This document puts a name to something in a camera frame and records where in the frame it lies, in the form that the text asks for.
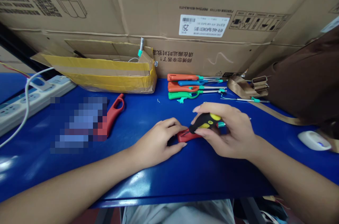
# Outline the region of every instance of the white computer mouse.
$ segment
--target white computer mouse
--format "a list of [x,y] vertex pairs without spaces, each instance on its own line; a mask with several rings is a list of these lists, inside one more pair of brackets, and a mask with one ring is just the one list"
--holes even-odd
[[298,138],[308,148],[315,151],[326,151],[331,149],[330,143],[314,131],[305,131],[298,134]]

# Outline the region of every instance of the forearm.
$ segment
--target forearm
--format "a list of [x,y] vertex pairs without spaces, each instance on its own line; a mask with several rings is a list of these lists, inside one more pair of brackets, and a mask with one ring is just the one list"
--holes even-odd
[[71,170],[0,204],[7,223],[69,223],[115,184],[141,170],[129,149]]
[[307,224],[339,223],[339,187],[264,139],[251,161]]

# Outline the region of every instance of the red lighter handle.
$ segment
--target red lighter handle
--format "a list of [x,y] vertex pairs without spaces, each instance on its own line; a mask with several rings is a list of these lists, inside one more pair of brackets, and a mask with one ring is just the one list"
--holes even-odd
[[[109,132],[111,131],[111,127],[113,125],[113,122],[115,121],[116,117],[121,113],[121,111],[125,107],[125,102],[123,99],[124,94],[120,94],[118,98],[115,100],[111,108],[107,112],[107,137],[109,136]],[[117,109],[117,106],[119,103],[122,102],[123,106],[119,109]]]
[[199,90],[199,86],[179,86],[177,82],[168,83],[169,92],[196,92]]
[[202,138],[202,136],[198,134],[192,134],[190,133],[189,129],[186,129],[184,131],[178,132],[178,142],[187,142],[195,138]]
[[167,74],[167,81],[179,81],[179,80],[199,80],[196,75],[187,74]]

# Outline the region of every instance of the hand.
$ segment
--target hand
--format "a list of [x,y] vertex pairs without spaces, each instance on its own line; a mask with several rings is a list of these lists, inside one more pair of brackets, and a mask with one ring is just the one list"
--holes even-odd
[[132,157],[141,164],[141,168],[155,166],[178,153],[187,143],[167,146],[168,140],[178,132],[186,130],[175,118],[157,122],[135,145],[130,147]]
[[214,148],[215,152],[223,157],[236,159],[251,159],[260,152],[260,144],[263,138],[254,134],[252,124],[247,114],[230,105],[205,102],[197,106],[193,112],[197,116],[191,124],[195,122],[201,113],[212,113],[222,117],[230,133],[220,135],[217,129],[197,129],[196,134],[204,137]]

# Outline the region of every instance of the blue tabletop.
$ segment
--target blue tabletop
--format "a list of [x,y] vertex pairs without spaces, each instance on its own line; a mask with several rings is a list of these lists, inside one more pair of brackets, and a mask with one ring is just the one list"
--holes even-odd
[[26,84],[26,78],[20,73],[0,73],[1,93],[0,104],[13,94],[21,91]]
[[[118,95],[89,92],[76,87],[61,97],[60,103],[74,105],[77,100],[82,102],[84,97],[107,97],[110,107]],[[227,96],[236,97],[230,90]],[[222,100],[218,93],[202,94],[180,104],[176,100],[168,99],[167,81],[160,79],[154,94],[126,94],[125,110],[115,121],[110,137],[104,142],[93,142],[93,145],[79,154],[50,153],[50,144],[55,139],[55,131],[50,128],[55,128],[58,124],[51,118],[51,106],[32,116],[18,135],[0,149],[0,202],[56,175],[103,159],[133,145],[160,120],[176,117],[183,125],[188,126],[195,116],[192,113],[193,108],[207,101],[227,103],[247,113],[252,118],[256,134],[339,184],[339,155],[329,151],[313,151],[297,138],[298,133],[315,130],[315,127],[293,126],[281,122],[247,102]],[[13,131],[1,137],[0,143]],[[204,139],[195,139],[169,160],[142,170],[117,184],[95,202],[93,207],[272,194],[276,194],[274,188],[250,162],[220,157]]]

